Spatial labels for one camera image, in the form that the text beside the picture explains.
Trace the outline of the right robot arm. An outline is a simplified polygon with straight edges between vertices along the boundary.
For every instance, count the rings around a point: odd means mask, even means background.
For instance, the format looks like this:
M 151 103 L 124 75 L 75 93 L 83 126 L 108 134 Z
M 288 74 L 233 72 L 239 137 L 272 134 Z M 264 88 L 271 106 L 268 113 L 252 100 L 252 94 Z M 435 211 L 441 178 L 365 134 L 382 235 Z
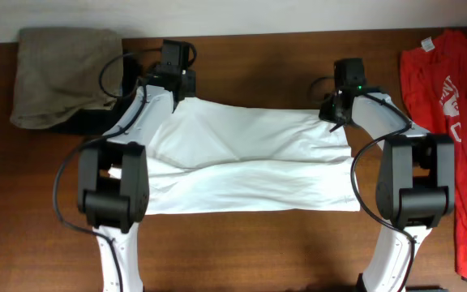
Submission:
M 356 291 L 404 291 L 418 250 L 455 206 L 454 143 L 415 124 L 377 88 L 341 87 L 325 95 L 319 118 L 360 127 L 371 137 L 353 159 L 349 178 L 363 211 L 381 226 Z M 356 168 L 372 147 L 382 150 L 375 187 L 378 211 L 363 202 Z

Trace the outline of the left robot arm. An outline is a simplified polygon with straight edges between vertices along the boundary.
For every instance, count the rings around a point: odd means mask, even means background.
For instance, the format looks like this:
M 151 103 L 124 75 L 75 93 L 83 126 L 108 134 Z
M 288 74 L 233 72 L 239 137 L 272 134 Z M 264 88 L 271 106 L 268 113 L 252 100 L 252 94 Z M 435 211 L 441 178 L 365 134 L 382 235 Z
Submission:
M 156 73 L 104 136 L 79 157 L 78 209 L 96 237 L 105 291 L 142 291 L 138 231 L 149 201 L 147 146 L 178 102 L 195 95 L 195 72 Z

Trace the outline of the white printed t-shirt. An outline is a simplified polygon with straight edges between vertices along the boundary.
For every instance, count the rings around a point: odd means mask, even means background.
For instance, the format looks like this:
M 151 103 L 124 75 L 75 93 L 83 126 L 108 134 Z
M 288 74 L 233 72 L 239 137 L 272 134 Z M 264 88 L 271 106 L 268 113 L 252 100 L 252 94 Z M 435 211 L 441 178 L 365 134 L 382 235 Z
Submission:
M 360 209 L 345 132 L 312 109 L 188 98 L 149 109 L 120 141 L 147 150 L 150 215 Z

